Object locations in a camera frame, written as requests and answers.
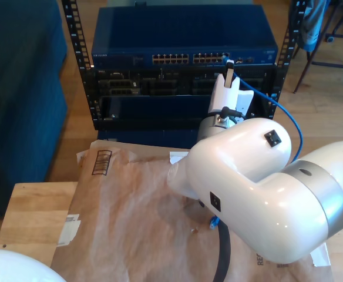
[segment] blue couch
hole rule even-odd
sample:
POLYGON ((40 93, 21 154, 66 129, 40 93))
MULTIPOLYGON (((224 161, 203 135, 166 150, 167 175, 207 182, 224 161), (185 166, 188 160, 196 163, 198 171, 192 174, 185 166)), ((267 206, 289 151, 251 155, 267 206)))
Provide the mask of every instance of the blue couch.
POLYGON ((56 0, 0 0, 0 216, 15 183, 45 179, 66 116, 56 0))

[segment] barcode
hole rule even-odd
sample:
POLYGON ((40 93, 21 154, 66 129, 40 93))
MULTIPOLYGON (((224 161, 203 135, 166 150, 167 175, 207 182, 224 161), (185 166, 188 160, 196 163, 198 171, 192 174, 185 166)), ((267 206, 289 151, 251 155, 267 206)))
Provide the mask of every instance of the barcode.
POLYGON ((278 263, 277 268, 289 267, 289 264, 278 263))
POLYGON ((112 151, 100 150, 97 152, 97 158, 95 166, 93 167, 92 175, 107 175, 107 170, 110 165, 110 159, 112 158, 112 151))

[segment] cardboard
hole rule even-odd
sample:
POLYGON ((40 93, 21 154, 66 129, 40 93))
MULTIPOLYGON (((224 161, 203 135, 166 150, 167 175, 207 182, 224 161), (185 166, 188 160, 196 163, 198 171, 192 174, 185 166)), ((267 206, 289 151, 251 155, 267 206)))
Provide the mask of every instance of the cardboard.
MULTIPOLYGON (((92 143, 69 210, 80 214, 79 230, 52 262, 67 282, 214 281, 218 229, 209 229, 211 211, 167 187, 171 150, 92 143)), ((233 232, 230 250, 225 281, 333 281, 331 267, 314 267, 310 255, 271 263, 233 232)))

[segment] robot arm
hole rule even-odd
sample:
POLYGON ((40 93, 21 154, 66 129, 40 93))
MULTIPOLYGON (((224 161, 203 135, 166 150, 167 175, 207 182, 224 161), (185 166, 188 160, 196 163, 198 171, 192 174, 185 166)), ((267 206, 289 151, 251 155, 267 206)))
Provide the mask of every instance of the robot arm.
POLYGON ((292 263, 343 229, 343 142, 285 167, 290 153, 281 125, 250 119, 199 141, 167 181, 267 260, 292 263))

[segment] wooden floor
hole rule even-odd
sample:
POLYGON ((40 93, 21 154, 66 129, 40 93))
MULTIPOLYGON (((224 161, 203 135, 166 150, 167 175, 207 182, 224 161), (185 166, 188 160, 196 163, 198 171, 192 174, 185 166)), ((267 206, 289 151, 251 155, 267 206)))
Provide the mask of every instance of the wooden floor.
MULTIPOLYGON (((92 46, 98 9, 105 6, 105 3, 106 0, 78 0, 88 50, 92 46)), ((255 3, 263 5, 280 48, 288 21, 289 1, 255 0, 255 3)), ((341 16, 342 13, 343 10, 340 10, 338 15, 341 16)), ((48 176, 50 182, 77 181, 76 154, 86 150, 97 137, 63 14, 62 17, 69 52, 60 73, 60 81, 69 110, 59 146, 50 167, 48 176)), ((336 39, 334 43, 322 43, 316 58, 343 63, 343 39, 336 39)), ((305 53, 300 51, 291 63, 280 99, 301 126, 305 137, 302 155, 331 142, 343 140, 343 69, 312 66, 299 92, 292 94, 305 63, 305 53)), ((275 120, 289 131, 293 140, 293 149, 296 151, 298 133, 292 123, 280 110, 276 111, 275 120)))

